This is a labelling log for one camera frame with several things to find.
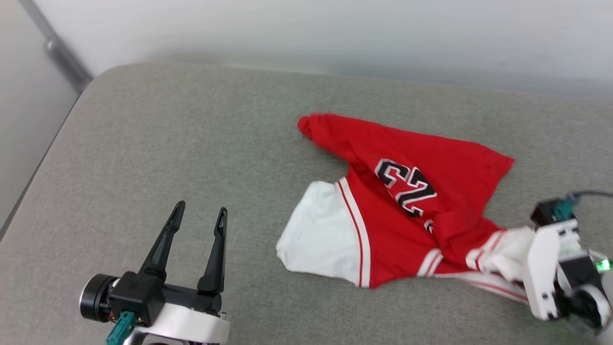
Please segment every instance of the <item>basketball jersey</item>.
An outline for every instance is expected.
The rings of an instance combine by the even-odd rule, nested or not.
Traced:
[[[482,216],[513,159],[483,145],[333,114],[299,130],[349,163],[345,177],[313,182],[276,249],[290,271],[376,288],[406,277],[457,277],[526,301],[518,258],[529,228]]]

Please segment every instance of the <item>gray fabric surface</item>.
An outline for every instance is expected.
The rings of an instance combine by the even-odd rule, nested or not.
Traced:
[[[454,280],[377,290],[290,273],[275,244],[313,180],[345,174],[295,125],[336,112],[483,143],[517,159],[486,216],[529,224],[535,202],[613,190],[613,103],[374,79],[206,65],[138,64],[98,77],[78,100],[0,242],[1,344],[102,344],[81,318],[96,273],[137,270],[186,200],[167,282],[195,287],[221,206],[229,210],[231,344],[577,344],[564,323]],[[586,199],[583,243],[613,254],[611,206]]]

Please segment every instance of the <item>printed number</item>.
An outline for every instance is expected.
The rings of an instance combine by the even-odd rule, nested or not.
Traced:
[[[432,233],[432,230],[433,230],[433,228],[432,228],[432,219],[428,219],[428,220],[425,221],[424,228],[426,230],[428,230],[429,233]]]
[[[424,210],[411,205],[412,203],[436,196],[436,191],[417,167],[411,169],[394,161],[381,160],[375,173],[388,189],[399,180],[403,182],[402,187],[407,186],[407,190],[398,192],[396,195],[392,194],[392,196],[412,218],[421,217],[424,214]]]

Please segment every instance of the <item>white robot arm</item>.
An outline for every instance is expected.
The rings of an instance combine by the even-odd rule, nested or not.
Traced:
[[[107,345],[141,345],[147,335],[185,345],[227,341],[230,323],[220,311],[227,210],[222,207],[219,212],[215,241],[197,289],[166,284],[166,261],[184,210],[185,202],[177,203],[138,273],[128,271],[121,277],[97,274],[85,285],[79,301],[81,315],[115,323]]]
[[[600,345],[613,345],[613,274],[604,255],[584,250],[569,199],[539,203],[531,218],[535,237],[522,263],[533,315],[571,319],[591,329]]]

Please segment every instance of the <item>red stripe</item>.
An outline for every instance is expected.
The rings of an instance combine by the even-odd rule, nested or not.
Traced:
[[[496,285],[492,285],[492,284],[488,284],[488,283],[482,283],[482,282],[469,281],[469,280],[467,280],[467,282],[469,284],[471,284],[471,285],[481,285],[481,286],[484,286],[484,287],[488,287],[490,289],[494,289],[494,290],[497,290],[497,291],[500,291],[500,292],[504,292],[504,293],[506,293],[508,295],[511,295],[513,297],[516,297],[516,298],[519,298],[520,300],[528,301],[528,298],[526,296],[520,295],[518,293],[509,291],[509,290],[505,290],[505,289],[503,289],[503,288],[501,288],[499,286],[496,286]]]
[[[504,236],[505,231],[502,231],[499,233],[500,236],[496,239],[496,241],[494,242],[494,245],[492,246],[492,250],[491,250],[492,252],[494,251],[494,249],[496,249],[496,246],[500,242],[500,239]]]
[[[504,233],[502,232],[498,232],[495,233],[495,235],[498,235],[498,238],[496,239],[496,241],[494,241],[494,244],[492,246],[492,248],[490,250],[488,250],[488,252],[493,252],[494,249],[496,249],[496,246],[498,245],[498,243],[500,242],[500,239],[502,238],[502,236],[504,235]],[[481,256],[484,254],[485,252],[483,250],[481,250],[481,253],[479,255],[477,255],[477,258],[474,259],[474,263],[476,264],[477,267],[477,271],[480,271],[481,268],[479,267],[479,259],[481,258]]]
[[[428,266],[428,270],[425,272],[425,276],[426,276],[426,277],[428,276],[428,273],[430,272],[430,269],[432,269],[432,265],[434,265],[434,262],[436,261],[436,259],[437,259],[438,257],[442,257],[442,256],[443,256],[443,254],[438,254],[438,255],[434,256],[434,259],[433,259],[433,260],[432,260],[432,262],[430,263],[430,266]]]
[[[356,227],[356,233],[357,233],[357,239],[360,242],[360,279],[358,280],[358,286],[361,287],[362,286],[362,237],[360,236],[360,230],[358,230],[357,228],[357,222],[356,222],[356,218],[353,216],[353,211],[351,210],[351,207],[349,207],[349,202],[347,202],[347,197],[345,196],[345,191],[343,190],[343,186],[341,186],[341,184],[338,184],[338,187],[341,190],[341,194],[343,195],[343,199],[345,200],[345,205],[347,205],[347,209],[349,210],[349,214],[351,214],[351,219],[353,219],[353,225]]]
[[[474,259],[474,264],[475,267],[477,267],[477,271],[480,271],[480,267],[479,267],[479,258],[483,255],[483,250],[481,251],[481,253],[479,253],[479,255],[477,255],[477,258]]]

